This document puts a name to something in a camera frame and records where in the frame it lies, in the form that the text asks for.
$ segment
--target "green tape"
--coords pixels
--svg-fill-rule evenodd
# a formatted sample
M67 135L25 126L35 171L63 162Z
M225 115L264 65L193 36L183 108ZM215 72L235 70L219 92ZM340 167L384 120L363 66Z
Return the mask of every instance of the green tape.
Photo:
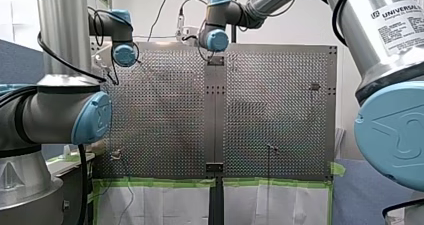
M47 160L47 162L56 162L56 161L61 161L61 162L79 162L81 159L78 155L70 155L68 157L66 157L66 159L60 158L59 157L54 157L54 158L50 158L49 160Z
M224 178L226 187L255 187L259 185L272 185L279 187L301 187L301 188L328 188L330 182L305 182L289 179L266 179L266 178Z
M346 173L346 168L338 163L332 162L331 163L331 174L343 177Z
M153 178L119 178L93 180L95 187L157 187L157 188L210 188L215 186L215 180L168 180Z
M328 216L327 216L327 223L328 225L333 224L333 183L329 186L328 191Z

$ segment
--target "gray robot arm segment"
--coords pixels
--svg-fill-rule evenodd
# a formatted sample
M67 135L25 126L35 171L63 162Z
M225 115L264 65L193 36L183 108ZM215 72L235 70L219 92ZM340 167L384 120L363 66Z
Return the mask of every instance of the gray robot arm segment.
M130 67L136 63L137 54L133 42L133 27L130 14L126 10L99 10L89 15L91 36L108 36L112 39L112 56L121 67Z
M228 46L227 24L257 29L273 12L292 0L249 0L245 5L231 0L209 0L200 46L221 52Z

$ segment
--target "robotic arm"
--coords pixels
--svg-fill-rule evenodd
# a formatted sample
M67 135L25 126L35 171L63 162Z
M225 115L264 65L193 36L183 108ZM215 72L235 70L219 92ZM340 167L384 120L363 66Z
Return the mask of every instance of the robotic arm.
M209 0L199 45L225 51L227 24L260 28L291 0ZM362 76L356 98L357 144L370 164L424 191L424 13L416 0L328 0Z
M62 224L62 181L47 170L41 144L75 144L84 154L82 145L109 129L111 99L100 90L105 79L91 73L90 33L111 36L118 65L136 62L128 12L96 11L97 19L87 19L86 0L38 5L45 76L36 86L0 85L0 221L7 225ZM87 194L82 197L78 224Z

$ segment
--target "perforated metal panel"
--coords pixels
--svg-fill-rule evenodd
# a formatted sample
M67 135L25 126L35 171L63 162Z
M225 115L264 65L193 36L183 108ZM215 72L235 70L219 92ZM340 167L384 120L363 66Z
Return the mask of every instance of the perforated metal panel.
M206 66L196 48L139 46L143 65L118 68L121 85L107 86L106 141L122 162L101 157L96 177L197 178L223 162L226 177L328 179L335 47L232 45L217 55L224 66Z
M232 47L225 176L325 180L330 175L336 53L322 46Z
M118 68L113 101L112 151L97 177L204 177L204 62L196 49L141 44L142 65Z

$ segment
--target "white wall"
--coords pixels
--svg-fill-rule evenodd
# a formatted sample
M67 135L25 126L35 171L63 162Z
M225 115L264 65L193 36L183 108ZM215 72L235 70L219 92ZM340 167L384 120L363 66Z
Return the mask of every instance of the white wall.
M134 35L149 35L150 27L156 19L163 0L112 0L113 8L128 9L134 26ZM177 18L181 4L185 0L167 0L153 36L173 36L177 29ZM199 27L205 18L205 5L192 1L184 7L186 25Z
M88 6L107 9L101 0L87 0ZM41 51L37 0L0 0L0 39Z
M176 29L178 9L184 0L168 0L154 36L173 35ZM147 35L162 0L113 0L115 8L129 9L135 34ZM205 9L200 3L192 2L185 9L187 24L200 26ZM297 0L292 9L278 18L270 18L259 30L238 32L239 43L262 44L314 44L337 45L339 47L337 71L336 125L347 130L342 144L342 157L361 159L353 135L353 121L358 103L355 91L361 81L356 66L345 48L334 36L331 28L331 10L319 0Z

